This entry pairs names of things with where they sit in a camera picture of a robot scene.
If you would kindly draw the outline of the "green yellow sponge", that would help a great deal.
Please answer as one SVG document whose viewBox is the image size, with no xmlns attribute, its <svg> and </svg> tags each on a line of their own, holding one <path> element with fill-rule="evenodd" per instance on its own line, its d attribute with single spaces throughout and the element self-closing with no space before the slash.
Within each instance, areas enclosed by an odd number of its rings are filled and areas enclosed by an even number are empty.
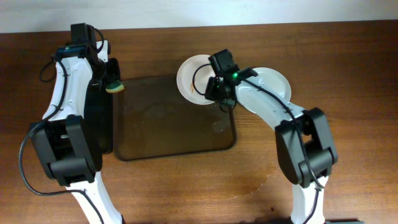
<svg viewBox="0 0 398 224">
<path fill-rule="evenodd" d="M 118 93 L 124 90 L 124 85 L 121 81 L 117 80 L 106 85 L 106 92 L 107 93 Z"/>
</svg>

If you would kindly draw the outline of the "white plate top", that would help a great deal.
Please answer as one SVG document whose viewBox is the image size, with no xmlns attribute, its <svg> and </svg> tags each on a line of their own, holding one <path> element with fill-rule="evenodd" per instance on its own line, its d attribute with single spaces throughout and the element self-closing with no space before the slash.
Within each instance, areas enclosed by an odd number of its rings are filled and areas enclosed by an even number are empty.
<svg viewBox="0 0 398 224">
<path fill-rule="evenodd" d="M 214 101 L 207 100 L 200 93 L 205 93 L 206 86 L 210 77 L 214 77 L 215 73 L 209 63 L 209 55 L 194 55 L 178 69 L 177 87 L 182 96 L 191 103 L 196 105 L 210 105 Z"/>
</svg>

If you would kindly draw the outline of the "white plate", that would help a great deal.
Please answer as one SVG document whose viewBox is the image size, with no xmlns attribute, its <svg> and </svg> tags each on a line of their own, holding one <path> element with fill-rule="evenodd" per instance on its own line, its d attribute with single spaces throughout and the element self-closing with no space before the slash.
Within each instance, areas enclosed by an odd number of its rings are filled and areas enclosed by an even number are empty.
<svg viewBox="0 0 398 224">
<path fill-rule="evenodd" d="M 266 67 L 256 67 L 253 68 L 253 70 L 257 73 L 258 81 L 251 80 L 251 82 L 263 88 L 267 87 L 274 91 L 275 95 L 278 94 L 285 100 L 290 101 L 292 94 L 291 87 L 283 74 L 277 70 Z"/>
<path fill-rule="evenodd" d="M 215 73 L 209 63 L 209 55 L 194 55 L 178 69 L 177 87 L 182 96 L 191 103 L 196 105 L 210 105 L 214 101 L 207 100 L 200 93 L 205 93 L 206 86 L 210 77 L 214 77 Z"/>
</svg>

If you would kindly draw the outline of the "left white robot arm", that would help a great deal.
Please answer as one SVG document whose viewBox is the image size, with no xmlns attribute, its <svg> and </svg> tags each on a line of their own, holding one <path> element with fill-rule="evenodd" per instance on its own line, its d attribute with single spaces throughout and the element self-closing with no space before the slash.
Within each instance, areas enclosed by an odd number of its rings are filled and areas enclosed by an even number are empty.
<svg viewBox="0 0 398 224">
<path fill-rule="evenodd" d="M 32 123 L 31 141 L 49 179 L 72 194 L 90 223 L 124 223 L 101 176 L 103 154 L 114 146 L 113 94 L 123 91 L 118 60 L 111 45 L 86 24 L 71 25 L 71 41 L 57 49 L 55 86 L 42 119 Z"/>
</svg>

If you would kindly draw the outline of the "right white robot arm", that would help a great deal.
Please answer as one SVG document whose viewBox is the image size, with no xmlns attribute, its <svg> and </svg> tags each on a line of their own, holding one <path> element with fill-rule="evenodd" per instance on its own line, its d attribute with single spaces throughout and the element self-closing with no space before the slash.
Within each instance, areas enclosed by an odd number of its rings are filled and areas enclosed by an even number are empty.
<svg viewBox="0 0 398 224">
<path fill-rule="evenodd" d="M 239 103 L 274 130 L 278 163 L 292 184 L 290 222 L 325 223 L 324 190 L 338 153 L 324 112 L 291 103 L 255 68 L 240 69 L 227 49 L 208 61 L 215 76 L 204 97 L 229 108 Z"/>
</svg>

